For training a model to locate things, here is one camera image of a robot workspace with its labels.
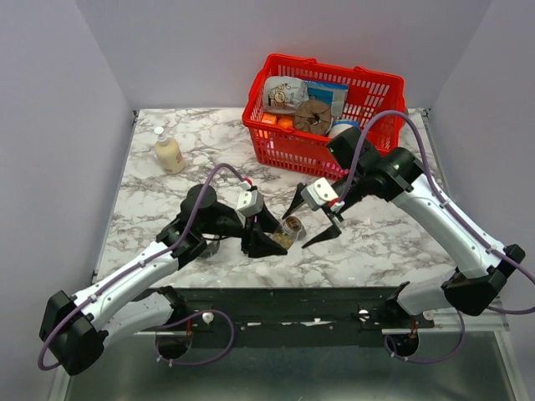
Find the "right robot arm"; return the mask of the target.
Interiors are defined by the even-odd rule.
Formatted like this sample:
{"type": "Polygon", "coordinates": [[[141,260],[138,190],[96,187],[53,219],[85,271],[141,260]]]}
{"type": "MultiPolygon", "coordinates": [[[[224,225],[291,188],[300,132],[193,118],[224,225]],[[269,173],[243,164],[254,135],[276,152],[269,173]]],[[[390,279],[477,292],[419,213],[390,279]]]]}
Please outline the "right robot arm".
{"type": "Polygon", "coordinates": [[[428,163],[409,150],[396,147],[381,155],[354,126],[331,139],[327,148],[349,173],[334,183],[318,179],[298,185],[287,210],[292,214],[308,205],[329,218],[330,226],[309,240],[309,246],[338,237],[343,213],[372,195],[412,216],[456,264],[444,276],[400,284],[384,309],[390,325],[403,327],[432,309],[454,307],[478,316],[492,307],[525,257],[520,246],[505,246],[475,225],[438,186],[428,163]]]}

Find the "clear pill bottle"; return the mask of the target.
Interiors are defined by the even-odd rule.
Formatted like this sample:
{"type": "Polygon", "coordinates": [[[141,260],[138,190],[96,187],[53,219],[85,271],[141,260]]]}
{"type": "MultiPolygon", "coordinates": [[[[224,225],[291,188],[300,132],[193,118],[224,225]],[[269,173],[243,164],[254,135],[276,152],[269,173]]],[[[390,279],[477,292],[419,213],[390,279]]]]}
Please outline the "clear pill bottle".
{"type": "Polygon", "coordinates": [[[288,250],[294,242],[303,240],[305,236],[303,223],[296,216],[289,216],[281,221],[271,238],[288,250]]]}

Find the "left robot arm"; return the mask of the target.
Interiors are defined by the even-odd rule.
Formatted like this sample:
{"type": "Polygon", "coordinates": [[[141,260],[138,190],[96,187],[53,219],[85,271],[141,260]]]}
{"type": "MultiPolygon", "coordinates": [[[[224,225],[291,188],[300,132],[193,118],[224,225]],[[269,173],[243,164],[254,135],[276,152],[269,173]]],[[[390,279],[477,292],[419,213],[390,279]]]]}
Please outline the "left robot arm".
{"type": "Polygon", "coordinates": [[[132,261],[73,295],[54,293],[47,301],[38,332],[41,354],[52,353],[56,366],[70,376],[95,363],[121,335],[163,326],[179,328],[186,303],[171,290],[139,295],[160,279],[195,261],[209,241],[238,238],[249,258],[285,256],[287,250],[271,235],[278,228],[257,187],[243,182],[237,208],[218,201],[210,185],[190,188],[179,214],[132,261]]]}

